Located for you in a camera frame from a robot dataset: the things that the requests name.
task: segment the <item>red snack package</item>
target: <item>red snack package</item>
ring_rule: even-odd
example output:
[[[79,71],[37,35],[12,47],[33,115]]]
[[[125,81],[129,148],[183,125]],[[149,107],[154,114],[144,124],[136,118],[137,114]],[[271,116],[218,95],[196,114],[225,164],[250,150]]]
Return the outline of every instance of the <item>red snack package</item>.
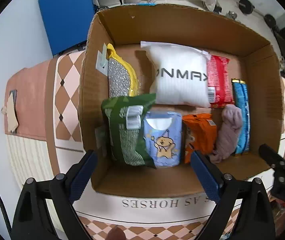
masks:
[[[212,55],[207,63],[208,99],[213,108],[234,103],[228,77],[228,62],[228,58]]]

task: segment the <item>green package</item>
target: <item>green package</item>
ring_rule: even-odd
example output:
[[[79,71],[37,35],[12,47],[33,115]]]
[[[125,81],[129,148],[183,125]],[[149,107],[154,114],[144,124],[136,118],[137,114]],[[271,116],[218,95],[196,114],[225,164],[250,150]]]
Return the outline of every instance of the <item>green package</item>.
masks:
[[[143,119],[155,101],[156,94],[143,94],[108,98],[102,102],[101,111],[109,125],[110,148],[115,161],[155,168],[146,151],[143,129]]]

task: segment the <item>bolt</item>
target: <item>bolt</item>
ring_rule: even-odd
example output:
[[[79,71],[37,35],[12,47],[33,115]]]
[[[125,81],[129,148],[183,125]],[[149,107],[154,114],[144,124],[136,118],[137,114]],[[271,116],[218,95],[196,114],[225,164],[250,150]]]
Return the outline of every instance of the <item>bolt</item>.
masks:
[[[224,177],[226,180],[231,180],[231,179],[232,179],[232,175],[229,174],[229,173],[225,173],[225,174],[223,175],[223,177]]]
[[[255,182],[256,182],[257,184],[261,184],[261,183],[262,183],[262,180],[261,180],[260,178],[255,178]]]
[[[34,182],[34,178],[29,178],[29,179],[26,180],[26,183],[27,183],[27,184],[31,184],[31,183],[33,183],[33,182]]]
[[[64,177],[65,177],[65,174],[59,173],[59,174],[56,176],[56,179],[61,180],[61,179],[63,179]]]

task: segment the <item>cardboard box wall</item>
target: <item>cardboard box wall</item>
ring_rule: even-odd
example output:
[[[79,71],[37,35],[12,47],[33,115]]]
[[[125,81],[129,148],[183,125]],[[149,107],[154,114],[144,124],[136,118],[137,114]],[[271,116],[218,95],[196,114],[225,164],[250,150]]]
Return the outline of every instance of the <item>cardboard box wall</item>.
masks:
[[[202,192],[188,164],[173,168],[119,167],[97,149],[95,129],[103,125],[100,105],[108,98],[108,78],[95,69],[98,50],[111,43],[129,62],[141,83],[140,94],[152,83],[151,63],[140,41],[161,41],[206,49],[230,58],[229,78],[247,82],[251,118],[250,152],[230,157],[217,166],[236,179],[247,179],[269,167],[258,156],[266,143],[278,151],[282,123],[282,94],[278,60],[269,41],[226,17],[177,5],[127,5],[98,12],[89,29],[80,77],[78,117],[84,149],[99,156],[91,182],[97,192],[131,197],[173,197]],[[220,128],[221,109],[162,106],[182,114],[208,112]]]

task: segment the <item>orange snack bag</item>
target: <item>orange snack bag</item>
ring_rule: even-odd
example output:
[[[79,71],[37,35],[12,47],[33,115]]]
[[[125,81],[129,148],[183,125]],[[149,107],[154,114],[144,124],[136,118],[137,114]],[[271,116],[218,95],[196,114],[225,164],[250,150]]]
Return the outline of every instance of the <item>orange snack bag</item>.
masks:
[[[217,138],[217,126],[211,114],[188,114],[182,117],[187,125],[185,163],[190,163],[191,153],[199,150],[203,155],[212,153]]]

